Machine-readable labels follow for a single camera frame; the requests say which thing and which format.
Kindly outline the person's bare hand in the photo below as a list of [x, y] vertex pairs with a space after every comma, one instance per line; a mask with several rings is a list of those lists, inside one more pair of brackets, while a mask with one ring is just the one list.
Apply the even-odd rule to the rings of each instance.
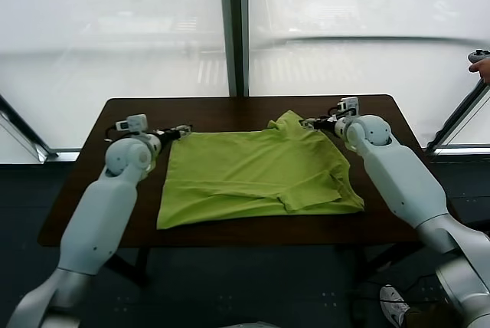
[[469, 72], [478, 73], [480, 78], [487, 84], [490, 84], [490, 58], [482, 59], [469, 66]]

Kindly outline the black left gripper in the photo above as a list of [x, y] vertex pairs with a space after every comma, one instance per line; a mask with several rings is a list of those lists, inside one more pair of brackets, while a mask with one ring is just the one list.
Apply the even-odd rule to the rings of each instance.
[[154, 135], [162, 146], [167, 146], [174, 140], [185, 138], [191, 134], [192, 125], [178, 125], [174, 130], [156, 130]]

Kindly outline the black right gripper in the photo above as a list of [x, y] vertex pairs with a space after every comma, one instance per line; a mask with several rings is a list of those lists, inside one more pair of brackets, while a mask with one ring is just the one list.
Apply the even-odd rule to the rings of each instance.
[[321, 116], [319, 118], [308, 118], [299, 121], [306, 129], [322, 130], [335, 135], [337, 120], [333, 116]]

